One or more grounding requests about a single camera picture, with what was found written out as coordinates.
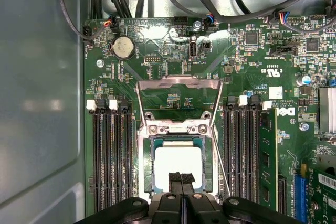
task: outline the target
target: screw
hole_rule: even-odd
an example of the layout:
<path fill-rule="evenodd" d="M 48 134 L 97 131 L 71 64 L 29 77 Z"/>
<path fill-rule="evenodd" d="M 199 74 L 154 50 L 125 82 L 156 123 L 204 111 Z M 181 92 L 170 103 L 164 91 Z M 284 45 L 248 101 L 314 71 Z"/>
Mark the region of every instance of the screw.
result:
<path fill-rule="evenodd" d="M 158 132 L 158 127 L 156 127 L 155 125 L 151 125 L 151 126 L 149 126 L 148 131 L 149 131 L 150 134 L 154 135 Z"/>
<path fill-rule="evenodd" d="M 232 205 L 237 205 L 237 204 L 239 204 L 239 201 L 236 200 L 236 199 L 231 199 L 231 200 L 229 200 L 229 202 L 230 202 Z"/>
<path fill-rule="evenodd" d="M 200 125 L 200 126 L 198 127 L 198 131 L 199 131 L 201 134 L 205 134 L 205 133 L 208 131 L 208 129 L 207 129 L 207 127 L 206 127 L 205 125 Z"/>
<path fill-rule="evenodd" d="M 194 24 L 193 24 L 193 27 L 197 30 L 201 29 L 202 27 L 202 23 L 200 21 L 195 21 Z"/>
<path fill-rule="evenodd" d="M 102 68 L 104 66 L 105 62 L 101 59 L 96 61 L 96 65 L 98 68 Z"/>
<path fill-rule="evenodd" d="M 202 196 L 202 194 L 194 194 L 193 197 L 194 197 L 195 199 L 200 199 L 200 198 L 202 198 L 203 196 Z"/>
<path fill-rule="evenodd" d="M 302 131 L 309 130 L 309 124 L 308 123 L 300 123 L 299 129 Z"/>
<path fill-rule="evenodd" d="M 312 202 L 310 203 L 310 207 L 311 207 L 311 209 L 313 209 L 313 210 L 319 210 L 319 205 L 318 205 L 315 201 L 312 201 Z"/>

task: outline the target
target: gray cable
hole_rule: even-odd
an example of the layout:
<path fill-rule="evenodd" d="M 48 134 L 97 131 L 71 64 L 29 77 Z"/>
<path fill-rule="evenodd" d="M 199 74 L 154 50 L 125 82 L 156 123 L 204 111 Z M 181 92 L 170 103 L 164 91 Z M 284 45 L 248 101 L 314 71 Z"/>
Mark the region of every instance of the gray cable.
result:
<path fill-rule="evenodd" d="M 69 14 L 68 14 L 67 8 L 66 8 L 65 3 L 64 3 L 64 0 L 59 0 L 59 3 L 61 5 L 61 9 L 62 9 L 64 18 L 66 19 L 68 25 L 70 26 L 71 30 L 73 30 L 79 37 L 81 37 L 83 39 L 86 39 L 86 40 L 93 40 L 93 39 L 97 38 L 104 31 L 105 27 L 104 27 L 104 25 L 102 25 L 99 28 L 99 30 L 95 34 L 93 34 L 92 36 L 86 36 L 86 35 L 82 34 L 79 30 L 77 30 L 77 28 L 73 24 Z"/>
<path fill-rule="evenodd" d="M 261 10 L 255 13 L 237 15 L 237 16 L 223 16 L 217 11 L 217 9 L 214 7 L 211 0 L 201 0 L 201 2 L 205 5 L 205 7 L 214 15 L 214 17 L 219 22 L 223 22 L 223 23 L 240 23 L 240 22 L 246 22 L 251 19 L 258 18 L 258 17 L 265 17 L 268 15 L 271 15 L 272 13 L 278 10 L 282 10 L 292 4 L 295 4 L 297 1 L 299 0 L 286 0 L 280 4 L 277 4 L 275 6 L 266 8 L 264 10 Z"/>
<path fill-rule="evenodd" d="M 323 31 L 323 30 L 331 27 L 335 23 L 336 23 L 336 17 L 331 19 L 330 22 L 325 24 L 324 26 L 321 26 L 320 28 L 317 28 L 317 29 L 314 29 L 314 30 L 303 30 L 301 28 L 297 28 L 297 27 L 293 27 L 291 25 L 288 25 L 287 23 L 284 23 L 283 26 L 287 27 L 290 30 L 296 31 L 297 33 L 300 33 L 300 34 L 313 34 L 313 33 Z"/>

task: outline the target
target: capacitor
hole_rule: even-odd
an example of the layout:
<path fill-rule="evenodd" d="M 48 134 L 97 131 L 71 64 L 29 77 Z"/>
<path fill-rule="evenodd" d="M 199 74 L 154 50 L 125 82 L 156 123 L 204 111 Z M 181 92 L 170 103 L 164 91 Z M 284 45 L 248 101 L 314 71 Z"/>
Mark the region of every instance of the capacitor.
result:
<path fill-rule="evenodd" d="M 116 38 L 112 49 L 119 60 L 129 60 L 135 55 L 135 44 L 127 36 Z"/>
<path fill-rule="evenodd" d="M 244 90 L 243 95 L 246 95 L 247 97 L 251 97 L 253 95 L 253 91 L 252 90 Z"/>
<path fill-rule="evenodd" d="M 309 85 L 311 83 L 311 78 L 309 76 L 299 76 L 298 79 L 296 80 L 296 83 L 299 86 Z"/>

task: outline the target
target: surface-mount component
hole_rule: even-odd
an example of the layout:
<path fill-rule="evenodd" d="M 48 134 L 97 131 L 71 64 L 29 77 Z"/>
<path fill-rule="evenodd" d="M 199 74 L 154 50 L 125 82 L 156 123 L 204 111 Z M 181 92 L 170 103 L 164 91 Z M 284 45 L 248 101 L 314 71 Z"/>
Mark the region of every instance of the surface-mount component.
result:
<path fill-rule="evenodd" d="M 306 51 L 307 52 L 318 52 L 320 46 L 319 38 L 307 38 L 306 39 Z"/>
<path fill-rule="evenodd" d="M 320 130 L 336 133 L 336 88 L 319 89 Z"/>
<path fill-rule="evenodd" d="M 129 37 L 120 36 L 113 42 L 113 52 L 118 59 L 129 60 L 135 54 L 135 45 Z"/>
<path fill-rule="evenodd" d="M 247 45 L 258 44 L 258 33 L 254 31 L 245 33 L 245 44 Z"/>

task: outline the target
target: integrated circuit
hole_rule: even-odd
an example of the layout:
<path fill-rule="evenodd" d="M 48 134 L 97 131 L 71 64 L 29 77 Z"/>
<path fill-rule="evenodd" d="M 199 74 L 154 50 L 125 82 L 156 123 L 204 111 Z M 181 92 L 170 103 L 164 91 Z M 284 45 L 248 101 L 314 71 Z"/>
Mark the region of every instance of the integrated circuit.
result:
<path fill-rule="evenodd" d="M 320 46 L 320 38 L 307 38 L 306 39 L 306 51 L 318 52 Z"/>
<path fill-rule="evenodd" d="M 245 33 L 245 44 L 246 45 L 258 44 L 258 33 L 254 31 L 246 32 Z"/>

